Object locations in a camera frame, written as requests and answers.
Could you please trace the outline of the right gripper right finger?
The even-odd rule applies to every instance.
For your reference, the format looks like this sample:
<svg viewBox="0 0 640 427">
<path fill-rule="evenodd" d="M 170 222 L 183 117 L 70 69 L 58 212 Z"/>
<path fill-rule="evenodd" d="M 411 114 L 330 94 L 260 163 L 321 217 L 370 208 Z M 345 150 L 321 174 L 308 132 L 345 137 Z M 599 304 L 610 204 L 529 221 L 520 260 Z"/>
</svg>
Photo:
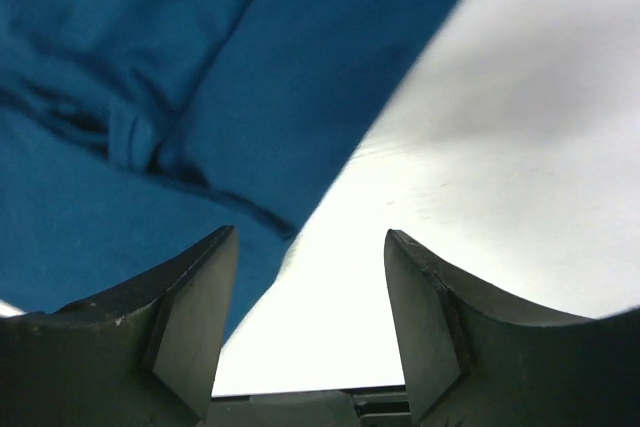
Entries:
<svg viewBox="0 0 640 427">
<path fill-rule="evenodd" d="M 639 312 L 527 301 L 387 233 L 384 267 L 418 426 L 635 426 Z"/>
</svg>

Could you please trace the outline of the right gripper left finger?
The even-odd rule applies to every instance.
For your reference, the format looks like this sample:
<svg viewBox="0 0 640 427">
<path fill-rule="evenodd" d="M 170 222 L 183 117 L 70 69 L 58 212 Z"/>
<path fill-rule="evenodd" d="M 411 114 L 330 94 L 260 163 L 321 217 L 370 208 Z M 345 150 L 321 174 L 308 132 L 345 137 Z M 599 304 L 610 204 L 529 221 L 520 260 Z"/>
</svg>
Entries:
<svg viewBox="0 0 640 427">
<path fill-rule="evenodd" d="M 207 418 L 238 260 L 217 229 L 46 314 L 1 322 L 5 426 L 195 426 Z"/>
</svg>

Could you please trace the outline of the blue t shirt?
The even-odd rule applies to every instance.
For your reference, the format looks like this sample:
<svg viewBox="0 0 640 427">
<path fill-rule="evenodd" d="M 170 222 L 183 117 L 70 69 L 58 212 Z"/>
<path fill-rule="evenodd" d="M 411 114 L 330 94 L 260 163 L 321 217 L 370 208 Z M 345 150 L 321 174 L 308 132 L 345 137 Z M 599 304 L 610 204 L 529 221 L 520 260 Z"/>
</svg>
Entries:
<svg viewBox="0 0 640 427">
<path fill-rule="evenodd" d="M 458 0 L 1 0 L 1 297 L 54 311 L 223 225 L 227 327 Z"/>
</svg>

